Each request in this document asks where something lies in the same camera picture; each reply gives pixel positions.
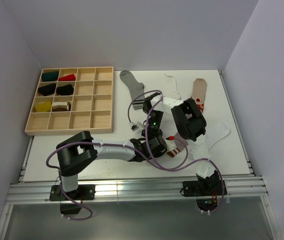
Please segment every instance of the folded sock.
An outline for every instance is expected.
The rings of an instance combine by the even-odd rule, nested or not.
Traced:
[[[55,93],[56,83],[52,83],[46,86],[38,88],[38,92],[43,96],[52,95]]]
[[[133,74],[130,71],[121,71],[120,78],[123,81],[123,83],[128,87],[131,99],[133,100],[138,95],[141,95],[144,93],[144,84],[141,82],[136,81]],[[134,110],[142,109],[144,103],[144,96],[139,97],[133,102],[133,108]]]
[[[71,84],[68,84],[65,86],[59,86],[56,88],[56,92],[61,96],[72,95],[74,93],[74,88]]]
[[[38,113],[45,113],[45,112],[50,112],[52,108],[52,102],[47,101],[41,104],[38,104],[35,106],[36,112]]]
[[[75,80],[76,80],[75,74],[70,74],[70,75],[67,75],[67,76],[64,76],[64,77],[60,77],[60,79],[59,79],[59,81],[61,81],[61,82],[75,81]]]
[[[42,74],[42,81],[43,82],[53,82],[56,81],[58,78],[59,72],[58,71],[51,71],[45,72]]]
[[[52,104],[53,112],[64,112],[71,110],[71,103],[69,101],[55,101]]]

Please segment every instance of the cable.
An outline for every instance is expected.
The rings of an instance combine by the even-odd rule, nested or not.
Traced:
[[[144,92],[143,94],[140,94],[138,95],[136,98],[134,98],[131,103],[129,104],[128,106],[128,109],[127,109],[127,118],[128,118],[128,121],[131,123],[131,118],[130,118],[130,109],[131,109],[131,106],[133,104],[133,102],[138,99],[139,97],[145,95],[145,94],[149,94],[149,93],[160,93],[160,94],[163,94],[161,90],[152,90],[152,91],[147,91],[147,92]]]
[[[148,91],[148,92],[145,92],[144,94],[146,94],[146,93],[151,93],[151,92],[159,92],[159,93],[162,94],[162,92],[159,91],[159,90]],[[129,109],[130,109],[130,106],[132,105],[133,101],[130,103],[129,108],[128,108],[128,119],[129,119],[129,122],[130,122],[130,123],[131,123],[131,120],[130,120],[130,118],[129,118]],[[150,116],[151,116],[151,114],[152,114],[154,108],[155,108],[158,104],[160,104],[161,101],[163,101],[163,97],[161,97],[160,100],[159,100],[158,102],[156,102],[156,103],[152,106],[152,108],[151,108],[150,111],[148,112],[147,118],[146,118],[146,124],[145,124],[146,146],[147,146],[147,150],[148,150],[148,152],[149,152],[151,158],[153,159],[153,161],[155,162],[155,164],[157,164],[157,166],[155,166],[155,165],[154,165],[153,163],[151,163],[150,161],[148,161],[148,162],[151,163],[151,165],[154,166],[154,167],[156,167],[157,169],[161,169],[161,170],[165,170],[165,171],[169,171],[169,172],[177,172],[177,171],[183,170],[183,169],[185,169],[185,168],[191,166],[191,165],[194,164],[194,163],[197,163],[197,162],[200,162],[200,161],[209,161],[209,162],[215,167],[215,169],[217,170],[218,175],[219,175],[219,177],[220,177],[220,179],[221,179],[221,183],[222,183],[221,204],[218,204],[218,206],[217,206],[213,211],[211,211],[211,213],[213,213],[213,212],[215,212],[216,210],[218,210],[218,209],[220,208],[220,206],[222,205],[222,202],[223,202],[223,199],[224,199],[224,194],[225,194],[225,192],[224,192],[225,186],[224,186],[222,174],[221,174],[220,170],[217,168],[217,166],[215,165],[215,163],[214,163],[213,161],[211,161],[210,159],[208,159],[208,158],[200,158],[200,159],[197,159],[197,160],[195,160],[195,161],[193,161],[193,162],[190,162],[189,164],[187,164],[187,165],[185,165],[185,166],[179,168],[180,166],[182,166],[182,165],[186,162],[186,160],[187,160],[187,158],[188,158],[188,149],[187,149],[187,146],[186,146],[186,144],[185,144],[181,139],[179,139],[179,138],[175,138],[175,139],[178,140],[179,142],[181,142],[181,143],[184,145],[185,150],[186,150],[186,156],[185,156],[183,162],[182,162],[179,166],[176,166],[176,167],[173,167],[173,168],[165,168],[165,167],[163,167],[163,166],[162,166],[161,164],[159,164],[159,162],[156,160],[156,158],[154,157],[154,155],[153,155],[153,153],[152,153],[152,151],[151,151],[151,149],[150,149],[150,145],[149,145],[149,141],[148,141],[148,133],[147,133],[147,130],[148,130],[148,122],[149,122]]]
[[[145,94],[148,94],[148,93],[153,93],[153,92],[157,92],[157,93],[163,94],[162,91],[160,91],[160,90],[152,90],[152,91],[147,91],[147,92],[145,92],[145,93],[143,93],[143,94],[137,96],[136,98],[134,98],[134,99],[132,100],[132,102],[130,103],[130,105],[129,105],[129,107],[128,107],[128,110],[127,110],[127,117],[128,117],[128,120],[129,120],[130,123],[131,123],[132,121],[131,121],[131,119],[130,119],[129,110],[130,110],[130,107],[132,106],[133,102],[134,102],[137,98],[141,97],[142,95],[145,95]],[[208,158],[200,158],[200,159],[197,159],[197,160],[195,160],[195,161],[193,161],[193,162],[190,162],[189,164],[187,164],[187,165],[185,165],[185,166],[179,168],[180,166],[182,166],[182,165],[186,162],[186,160],[187,160],[187,158],[188,158],[188,149],[187,149],[186,144],[185,144],[182,140],[180,140],[180,139],[178,139],[178,138],[175,138],[176,140],[178,140],[179,142],[181,142],[181,143],[185,146],[185,150],[186,150],[185,159],[183,160],[183,162],[182,162],[180,165],[178,165],[178,166],[176,166],[176,167],[173,167],[173,168],[165,168],[165,167],[163,167],[162,165],[160,165],[160,164],[156,161],[156,159],[155,159],[153,153],[151,152],[150,146],[149,146],[148,134],[147,134],[147,126],[148,126],[149,118],[150,118],[150,115],[151,115],[152,111],[154,110],[154,108],[155,108],[162,100],[163,100],[163,97],[161,97],[161,99],[160,99],[160,100],[150,109],[150,111],[148,112],[147,119],[146,119],[146,126],[145,126],[146,146],[147,146],[147,149],[148,149],[148,151],[149,151],[149,153],[150,153],[150,156],[151,156],[152,159],[154,160],[155,164],[152,163],[143,153],[141,153],[139,150],[135,149],[134,147],[131,147],[131,146],[128,146],[128,145],[115,144],[115,143],[104,143],[103,145],[104,145],[104,146],[109,146],[109,147],[120,147],[120,148],[128,148],[128,149],[131,149],[131,150],[135,151],[136,153],[138,153],[140,156],[142,156],[142,157],[143,157],[148,163],[150,163],[153,167],[155,167],[155,168],[157,168],[157,169],[160,169],[160,170],[169,171],[169,172],[177,172],[177,171],[183,170],[183,169],[185,169],[185,168],[191,166],[192,164],[195,164],[195,163],[200,162],[200,161],[209,161],[209,162],[215,167],[215,169],[217,170],[217,172],[218,172],[218,174],[219,174],[219,177],[220,177],[220,179],[221,179],[221,182],[222,182],[222,197],[221,197],[221,203],[222,203],[222,202],[223,202],[223,199],[224,199],[224,188],[225,188],[225,186],[224,186],[222,174],[221,174],[221,172],[219,171],[219,169],[217,168],[217,166],[215,165],[214,162],[212,162],[212,161],[211,161],[210,159],[208,159]],[[57,152],[61,151],[62,149],[69,148],[69,147],[72,147],[72,146],[81,146],[81,145],[100,146],[101,144],[98,143],[98,142],[73,142],[73,143],[69,143],[69,144],[66,144],[66,145],[64,145],[64,146],[62,146],[62,147],[56,149],[55,151],[53,151],[53,152],[47,157],[47,159],[46,159],[46,166],[47,166],[47,167],[53,168],[53,169],[57,169],[57,170],[58,170],[59,178],[60,178],[60,188],[61,188],[61,192],[63,193],[63,195],[65,196],[65,198],[68,199],[69,201],[71,201],[72,203],[74,203],[74,204],[80,206],[81,208],[84,208],[84,209],[86,209],[86,210],[88,210],[88,211],[90,212],[90,215],[89,215],[89,216],[83,217],[83,218],[67,217],[67,216],[65,216],[65,215],[63,216],[63,217],[65,217],[65,218],[69,219],[69,220],[74,220],[74,221],[82,221],[82,220],[86,220],[86,219],[91,218],[92,215],[93,215],[93,211],[92,211],[89,207],[86,207],[86,206],[84,206],[83,204],[80,204],[80,203],[74,201],[73,199],[71,199],[71,198],[65,193],[65,191],[64,191],[64,189],[63,189],[63,183],[62,183],[61,169],[60,169],[60,167],[58,167],[58,166],[50,165],[50,164],[49,164],[49,161],[50,161],[50,159],[51,159]],[[217,206],[213,211],[211,211],[211,213],[213,213],[213,212],[215,212],[216,210],[218,210],[218,209],[220,208],[220,206],[221,206],[221,204],[218,204],[218,206]]]

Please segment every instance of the wooden compartment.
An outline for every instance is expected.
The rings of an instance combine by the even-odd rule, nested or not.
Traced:
[[[75,81],[42,81],[42,73],[58,71],[58,78],[70,74]],[[112,132],[113,67],[46,68],[42,69],[25,132],[30,135]],[[43,96],[38,88],[56,84],[54,94]],[[72,95],[59,95],[58,87],[71,84]],[[35,106],[45,102],[69,102],[70,111],[36,112]]]
[[[112,94],[112,81],[95,81],[94,94],[95,95],[108,95]]]
[[[53,102],[54,103],[55,102],[70,102],[71,107],[72,107],[72,105],[73,105],[73,96],[72,95],[71,96],[55,96]]]
[[[45,102],[53,102],[54,97],[53,96],[38,96],[35,97],[34,101],[33,101],[33,106],[32,106],[32,113],[36,113],[36,105],[38,104],[43,104]]]
[[[89,129],[91,122],[90,111],[75,111],[71,113],[70,129]]]
[[[50,69],[43,69],[42,70],[42,73],[41,73],[41,76],[40,76],[40,82],[42,83],[56,83],[57,81],[42,81],[42,74],[45,74],[45,73],[51,73],[51,72],[58,72],[60,74],[60,68],[50,68]]]
[[[92,107],[94,111],[111,110],[112,109],[112,96],[111,95],[94,95]]]
[[[46,130],[49,118],[50,118],[50,112],[31,113],[30,117],[28,118],[26,130],[30,132]]]
[[[107,129],[111,127],[111,111],[92,111],[91,128]]]
[[[72,111],[90,111],[92,109],[92,96],[74,96]]]
[[[67,129],[71,113],[69,111],[52,112],[50,115],[48,129]]]
[[[73,86],[74,91],[73,91],[73,94],[67,95],[67,96],[74,95],[74,92],[75,92],[75,81],[60,81],[60,82],[57,83],[57,87],[56,87],[56,90],[55,90],[55,96],[61,96],[61,95],[59,95],[57,93],[57,88],[58,87],[63,87],[63,86],[69,85],[69,84]]]
[[[113,79],[113,68],[112,67],[97,67],[95,80],[105,81]]]
[[[65,77],[65,76],[71,75],[71,74],[74,74],[75,77],[76,77],[77,76],[77,68],[62,68],[61,71],[60,71],[60,75],[58,77],[58,80],[62,77]]]
[[[92,95],[93,88],[93,81],[77,81],[74,95]]]
[[[77,73],[76,81],[94,81],[95,79],[95,68],[79,68]]]
[[[54,93],[51,94],[51,95],[44,96],[44,95],[42,95],[42,94],[40,94],[40,93],[38,92],[38,88],[43,87],[43,86],[47,86],[47,85],[50,85],[50,84],[56,84],[56,85],[57,85],[57,81],[42,81],[42,82],[40,82],[40,83],[38,84],[37,89],[36,89],[36,94],[35,94],[35,96],[36,96],[36,97],[49,97],[49,96],[54,96],[54,94],[55,94],[55,92],[56,92],[56,86],[55,86],[55,91],[54,91]]]

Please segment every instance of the white sock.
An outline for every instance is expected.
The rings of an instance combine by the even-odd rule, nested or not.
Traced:
[[[225,138],[230,132],[230,129],[223,123],[218,123],[213,127],[206,129],[206,134],[201,135],[194,142],[188,140],[189,153],[188,156],[193,159],[210,158],[209,150],[221,139]]]
[[[216,144],[221,139],[225,138],[230,133],[230,128],[228,128],[223,123],[218,123],[215,126],[208,127],[206,129],[206,144],[207,148],[210,150],[214,144]]]
[[[177,90],[175,77],[163,74],[162,83],[163,83],[163,94],[165,97],[177,100],[181,99],[181,95]]]

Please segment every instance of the glass panel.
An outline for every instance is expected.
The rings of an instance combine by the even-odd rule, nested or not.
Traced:
[[[93,217],[61,218],[59,204],[16,205],[6,240],[269,240],[259,197],[231,198],[211,216],[194,199],[91,203]],[[79,216],[87,212],[82,209]]]

